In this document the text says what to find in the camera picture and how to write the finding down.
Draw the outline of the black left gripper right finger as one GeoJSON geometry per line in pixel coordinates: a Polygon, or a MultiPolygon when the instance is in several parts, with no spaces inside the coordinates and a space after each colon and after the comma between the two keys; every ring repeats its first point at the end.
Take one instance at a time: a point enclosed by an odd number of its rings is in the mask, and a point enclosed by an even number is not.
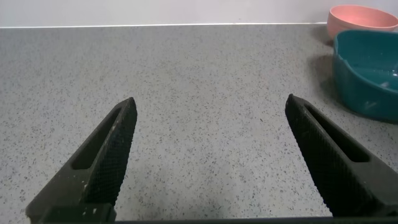
{"type": "Polygon", "coordinates": [[[397,216],[396,171],[307,100],[290,94],[285,115],[333,216],[397,216]]]}

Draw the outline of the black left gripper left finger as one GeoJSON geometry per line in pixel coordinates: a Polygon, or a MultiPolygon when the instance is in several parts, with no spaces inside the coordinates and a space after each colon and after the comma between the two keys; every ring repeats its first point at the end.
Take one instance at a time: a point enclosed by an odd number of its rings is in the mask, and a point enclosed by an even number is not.
{"type": "Polygon", "coordinates": [[[118,103],[28,204],[32,223],[112,223],[123,183],[137,110],[118,103]]]}

